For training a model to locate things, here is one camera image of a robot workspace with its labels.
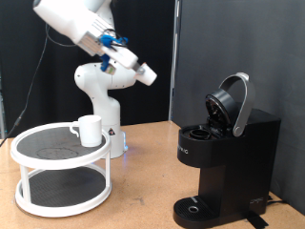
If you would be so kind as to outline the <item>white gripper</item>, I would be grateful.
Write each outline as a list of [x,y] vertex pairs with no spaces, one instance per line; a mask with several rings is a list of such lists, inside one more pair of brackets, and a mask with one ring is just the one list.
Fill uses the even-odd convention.
[[116,47],[108,48],[102,47],[104,54],[102,55],[102,70],[105,71],[109,65],[110,60],[114,60],[121,64],[126,69],[133,69],[137,74],[143,75],[145,73],[146,64],[138,64],[138,57],[127,48]]

